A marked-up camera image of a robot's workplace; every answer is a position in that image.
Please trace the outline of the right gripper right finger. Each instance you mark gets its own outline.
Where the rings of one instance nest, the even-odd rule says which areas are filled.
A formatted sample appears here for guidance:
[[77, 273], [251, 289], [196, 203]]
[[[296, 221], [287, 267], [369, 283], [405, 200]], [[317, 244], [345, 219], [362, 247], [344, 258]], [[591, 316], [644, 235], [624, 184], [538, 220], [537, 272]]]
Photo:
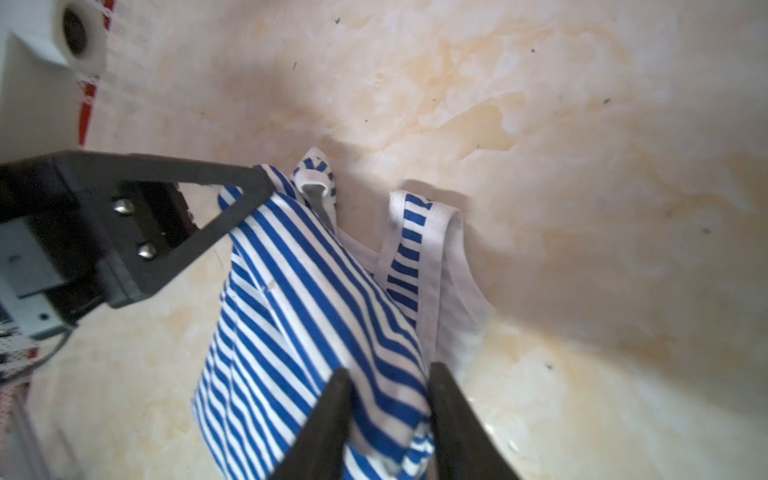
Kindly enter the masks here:
[[446, 364], [431, 364], [428, 392], [440, 479], [520, 479], [493, 444]]

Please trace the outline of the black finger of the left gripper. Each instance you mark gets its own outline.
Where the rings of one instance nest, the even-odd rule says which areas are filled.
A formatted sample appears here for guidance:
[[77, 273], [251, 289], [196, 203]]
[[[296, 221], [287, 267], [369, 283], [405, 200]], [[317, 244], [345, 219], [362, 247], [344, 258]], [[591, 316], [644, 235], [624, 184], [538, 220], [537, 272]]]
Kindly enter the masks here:
[[[102, 249], [97, 271], [106, 301], [114, 308], [158, 293], [274, 192], [260, 166], [142, 154], [64, 152], [59, 156], [59, 173]], [[156, 223], [153, 207], [135, 191], [139, 183], [236, 186], [242, 194], [203, 228], [171, 246]]]

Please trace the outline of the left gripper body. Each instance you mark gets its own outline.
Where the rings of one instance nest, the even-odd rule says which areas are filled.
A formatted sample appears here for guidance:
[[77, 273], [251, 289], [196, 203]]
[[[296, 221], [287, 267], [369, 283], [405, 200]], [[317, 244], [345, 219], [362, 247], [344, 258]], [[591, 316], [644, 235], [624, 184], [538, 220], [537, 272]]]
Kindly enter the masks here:
[[178, 187], [198, 164], [57, 152], [1, 168], [1, 312], [34, 340], [72, 331], [99, 305], [146, 300], [198, 256]]

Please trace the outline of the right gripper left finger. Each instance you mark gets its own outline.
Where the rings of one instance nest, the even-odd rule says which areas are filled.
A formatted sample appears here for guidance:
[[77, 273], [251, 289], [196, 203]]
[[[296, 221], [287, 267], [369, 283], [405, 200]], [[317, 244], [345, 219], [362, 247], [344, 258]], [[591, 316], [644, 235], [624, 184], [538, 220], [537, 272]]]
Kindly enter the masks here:
[[338, 368], [270, 479], [341, 479], [351, 415], [352, 382], [348, 370]]

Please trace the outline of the blue white striped tank top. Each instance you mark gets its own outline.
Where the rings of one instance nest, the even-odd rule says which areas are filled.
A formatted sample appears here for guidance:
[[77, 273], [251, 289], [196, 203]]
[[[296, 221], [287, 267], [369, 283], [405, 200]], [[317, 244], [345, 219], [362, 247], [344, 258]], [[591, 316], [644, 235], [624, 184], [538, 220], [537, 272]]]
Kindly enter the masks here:
[[268, 167], [269, 200], [235, 227], [220, 315], [193, 411], [219, 472], [265, 479], [332, 373], [353, 384], [346, 479], [423, 479], [434, 454], [427, 373], [469, 368], [492, 318], [449, 205], [389, 197], [382, 246], [342, 232], [331, 163]]

